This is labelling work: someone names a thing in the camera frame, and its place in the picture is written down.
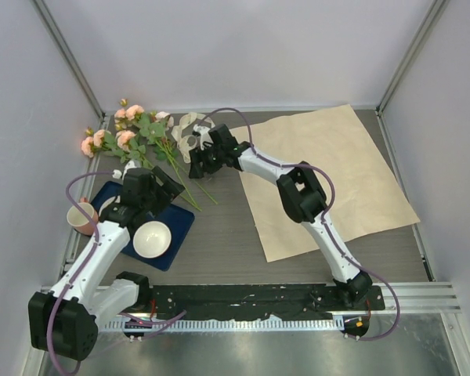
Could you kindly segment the kraft wrapping paper sheet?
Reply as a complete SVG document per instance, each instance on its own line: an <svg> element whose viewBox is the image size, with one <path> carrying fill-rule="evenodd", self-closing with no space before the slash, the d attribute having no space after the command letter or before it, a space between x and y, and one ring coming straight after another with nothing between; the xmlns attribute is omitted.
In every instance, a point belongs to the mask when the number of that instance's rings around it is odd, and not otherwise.
<svg viewBox="0 0 470 376"><path fill-rule="evenodd" d="M326 174L318 179L334 196L330 211L344 241L418 223L389 163L350 105L300 114L248 113L232 131L251 139L268 158L306 161ZM315 251L306 229L285 214L277 188L256 175L240 178L267 262Z"/></svg>

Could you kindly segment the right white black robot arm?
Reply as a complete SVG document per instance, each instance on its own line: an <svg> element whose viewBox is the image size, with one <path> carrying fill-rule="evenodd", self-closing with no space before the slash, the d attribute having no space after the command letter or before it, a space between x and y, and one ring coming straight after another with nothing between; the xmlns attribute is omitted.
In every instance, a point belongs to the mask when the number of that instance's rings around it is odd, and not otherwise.
<svg viewBox="0 0 470 376"><path fill-rule="evenodd" d="M238 142L226 125L214 128L195 125L193 136L200 144L189 152L191 179L201 179L226 166L275 185L287 217L308 231L324 255L341 305L356 309L365 302L372 279L353 257L332 223L328 212L334 203L335 192L327 198L315 175L317 168L305 161L290 164L271 158L248 141Z"/></svg>

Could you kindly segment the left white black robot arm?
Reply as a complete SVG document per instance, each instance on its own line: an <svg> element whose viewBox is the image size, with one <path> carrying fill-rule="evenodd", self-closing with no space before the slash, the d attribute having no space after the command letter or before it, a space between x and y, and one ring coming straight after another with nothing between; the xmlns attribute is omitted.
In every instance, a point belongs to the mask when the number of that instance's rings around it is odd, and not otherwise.
<svg viewBox="0 0 470 376"><path fill-rule="evenodd" d="M160 215L185 188L160 167L127 163L110 175L122 181L120 200L106 206L98 221L84 215L93 229L84 250L48 292L36 292L28 302L31 344L51 357L85 360L106 323L128 307L141 313L150 306L145 277L118 278L104 292L96 290L147 215Z"/></svg>

